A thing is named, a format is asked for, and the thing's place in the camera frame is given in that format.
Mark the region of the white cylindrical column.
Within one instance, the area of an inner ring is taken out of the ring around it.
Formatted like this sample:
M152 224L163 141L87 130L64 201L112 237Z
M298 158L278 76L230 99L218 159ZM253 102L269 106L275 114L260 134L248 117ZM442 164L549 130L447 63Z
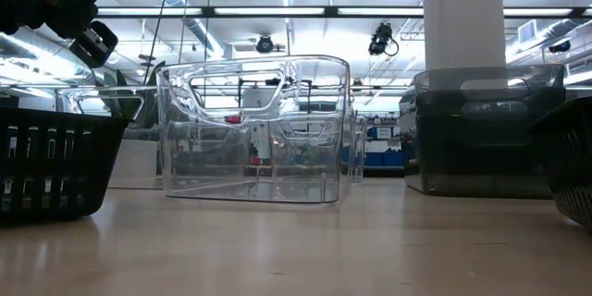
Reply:
M425 0L431 90L506 89L503 0Z

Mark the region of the small black slotted basket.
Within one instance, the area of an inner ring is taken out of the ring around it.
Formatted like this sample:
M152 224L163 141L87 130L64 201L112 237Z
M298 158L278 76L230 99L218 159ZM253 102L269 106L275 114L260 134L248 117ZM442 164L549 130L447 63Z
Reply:
M128 125L125 118L0 107L0 226L96 213Z

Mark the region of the smoky gray plastic bin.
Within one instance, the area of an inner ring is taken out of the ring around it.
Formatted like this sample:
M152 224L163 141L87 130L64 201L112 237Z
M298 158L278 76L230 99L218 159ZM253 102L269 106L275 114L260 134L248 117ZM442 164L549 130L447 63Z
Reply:
M560 64L417 74L400 101L404 180L423 194L548 199L531 126L564 103Z

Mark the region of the blue storage shelf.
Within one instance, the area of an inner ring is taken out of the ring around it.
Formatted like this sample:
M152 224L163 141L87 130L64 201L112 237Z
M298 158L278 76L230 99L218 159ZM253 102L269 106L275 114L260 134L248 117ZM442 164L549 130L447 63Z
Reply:
M367 127L364 143L366 167L402 169L405 161L400 128L396 124L370 124Z

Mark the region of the clear plastic bin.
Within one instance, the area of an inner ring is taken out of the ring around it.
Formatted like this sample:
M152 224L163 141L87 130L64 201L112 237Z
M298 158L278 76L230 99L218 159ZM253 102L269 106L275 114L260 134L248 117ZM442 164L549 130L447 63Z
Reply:
M346 121L342 146L342 175L350 183L364 178L364 145L367 119L354 112Z
M170 197L333 204L349 189L351 71L330 55L171 65L157 71Z
M113 117L102 102L100 88L96 86L64 88L56 91L58 112Z

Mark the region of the black horizontal frame bar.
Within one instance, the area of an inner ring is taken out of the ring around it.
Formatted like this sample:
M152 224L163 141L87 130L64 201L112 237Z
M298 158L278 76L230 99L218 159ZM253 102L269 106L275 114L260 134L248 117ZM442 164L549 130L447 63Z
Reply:
M99 19L421 19L420 6L103 6ZM541 7L510 6L503 9L506 19L592 19L592 6Z

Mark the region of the black mesh basket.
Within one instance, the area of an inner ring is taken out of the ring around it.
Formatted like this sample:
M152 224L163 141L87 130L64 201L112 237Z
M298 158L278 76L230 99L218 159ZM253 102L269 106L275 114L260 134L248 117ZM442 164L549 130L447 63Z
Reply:
M592 229L592 96L550 111L529 135L559 212Z

